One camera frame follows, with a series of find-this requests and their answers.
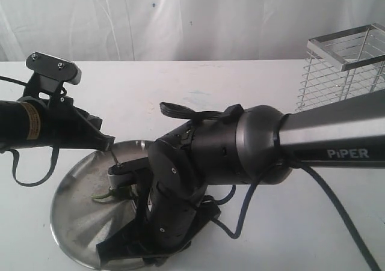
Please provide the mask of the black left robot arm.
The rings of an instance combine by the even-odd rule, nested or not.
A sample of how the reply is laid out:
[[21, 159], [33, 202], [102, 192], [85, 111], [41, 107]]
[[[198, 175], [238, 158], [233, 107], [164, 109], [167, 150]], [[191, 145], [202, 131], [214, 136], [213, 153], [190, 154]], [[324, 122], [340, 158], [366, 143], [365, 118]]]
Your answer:
[[74, 106], [63, 78], [33, 73], [16, 101], [1, 101], [1, 150], [33, 147], [109, 150], [115, 138], [100, 131], [102, 119]]

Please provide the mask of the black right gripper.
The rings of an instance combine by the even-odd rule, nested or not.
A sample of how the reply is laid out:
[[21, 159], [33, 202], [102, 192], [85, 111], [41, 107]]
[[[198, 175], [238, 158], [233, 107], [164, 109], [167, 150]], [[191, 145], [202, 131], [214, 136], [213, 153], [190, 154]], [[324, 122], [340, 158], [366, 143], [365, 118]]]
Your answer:
[[96, 245], [100, 267], [121, 260], [138, 260], [144, 266], [162, 266], [191, 246], [193, 238], [221, 211], [214, 202], [200, 206], [171, 204], [159, 213], [137, 212], [135, 218]]

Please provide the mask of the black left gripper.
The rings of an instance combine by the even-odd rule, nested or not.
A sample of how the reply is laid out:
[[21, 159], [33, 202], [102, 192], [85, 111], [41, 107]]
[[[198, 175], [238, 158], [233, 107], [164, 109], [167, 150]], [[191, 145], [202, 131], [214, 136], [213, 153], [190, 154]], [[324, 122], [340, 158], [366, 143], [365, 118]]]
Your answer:
[[65, 83], [32, 74], [19, 99], [29, 123], [26, 138], [17, 146], [108, 151], [115, 137], [98, 131], [101, 118], [73, 105], [73, 99], [63, 90]]

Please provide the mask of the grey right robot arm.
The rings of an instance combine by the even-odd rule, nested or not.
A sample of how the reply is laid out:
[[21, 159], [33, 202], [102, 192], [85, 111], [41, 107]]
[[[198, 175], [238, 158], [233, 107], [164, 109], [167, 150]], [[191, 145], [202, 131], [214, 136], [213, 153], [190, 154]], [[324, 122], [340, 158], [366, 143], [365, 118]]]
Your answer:
[[375, 91], [296, 114], [266, 105], [196, 112], [163, 102], [161, 112], [184, 123], [151, 143], [147, 155], [110, 167], [110, 180], [130, 188], [135, 217], [96, 251], [101, 264], [140, 258], [162, 265], [185, 250], [209, 222], [223, 230], [210, 185], [249, 186], [235, 231], [241, 235], [251, 198], [260, 184], [281, 183], [302, 169], [320, 185], [372, 270], [379, 265], [339, 198], [317, 166], [384, 167], [384, 91]]

